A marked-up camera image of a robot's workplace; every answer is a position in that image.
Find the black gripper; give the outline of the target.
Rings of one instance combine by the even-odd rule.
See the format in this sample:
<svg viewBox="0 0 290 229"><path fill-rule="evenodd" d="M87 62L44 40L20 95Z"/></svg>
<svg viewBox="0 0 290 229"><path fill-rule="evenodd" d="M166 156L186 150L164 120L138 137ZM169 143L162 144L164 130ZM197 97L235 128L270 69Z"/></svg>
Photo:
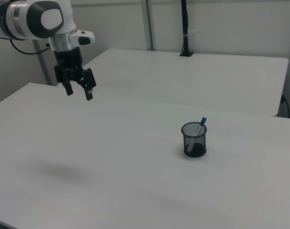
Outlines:
<svg viewBox="0 0 290 229"><path fill-rule="evenodd" d="M71 81L77 82L85 91L86 99L93 98L92 91L97 85L90 68L83 69L80 48L73 48L65 52L54 51L56 65L54 72L58 83L62 83L68 96L73 94Z"/></svg>

